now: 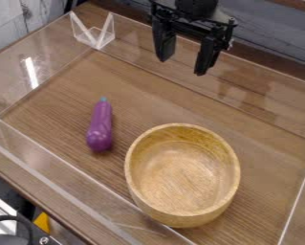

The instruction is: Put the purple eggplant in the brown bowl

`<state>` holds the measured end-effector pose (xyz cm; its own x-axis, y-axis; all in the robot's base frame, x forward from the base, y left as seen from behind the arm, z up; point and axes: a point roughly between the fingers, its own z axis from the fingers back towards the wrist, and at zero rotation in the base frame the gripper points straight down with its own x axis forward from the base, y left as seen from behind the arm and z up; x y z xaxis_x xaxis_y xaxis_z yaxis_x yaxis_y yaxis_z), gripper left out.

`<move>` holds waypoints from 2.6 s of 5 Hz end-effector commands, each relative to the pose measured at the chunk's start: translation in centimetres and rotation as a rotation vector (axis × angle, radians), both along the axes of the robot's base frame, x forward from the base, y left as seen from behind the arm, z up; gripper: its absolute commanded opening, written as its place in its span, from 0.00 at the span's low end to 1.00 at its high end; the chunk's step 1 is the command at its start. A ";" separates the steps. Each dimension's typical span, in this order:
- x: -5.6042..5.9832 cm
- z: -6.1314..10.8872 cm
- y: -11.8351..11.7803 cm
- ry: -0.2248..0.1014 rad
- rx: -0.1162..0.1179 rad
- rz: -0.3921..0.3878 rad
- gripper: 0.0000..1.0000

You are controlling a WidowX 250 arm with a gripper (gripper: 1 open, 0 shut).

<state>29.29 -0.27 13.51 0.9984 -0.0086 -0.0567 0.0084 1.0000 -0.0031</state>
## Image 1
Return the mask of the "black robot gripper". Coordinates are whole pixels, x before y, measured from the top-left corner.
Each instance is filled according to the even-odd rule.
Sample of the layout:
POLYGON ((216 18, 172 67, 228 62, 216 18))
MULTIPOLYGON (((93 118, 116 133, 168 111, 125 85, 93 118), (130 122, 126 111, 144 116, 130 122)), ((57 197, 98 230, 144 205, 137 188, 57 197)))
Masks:
POLYGON ((165 62, 174 53, 176 34, 202 38, 194 74, 213 67, 222 49, 229 49, 237 21, 226 15, 220 0, 149 0, 154 52, 165 62))

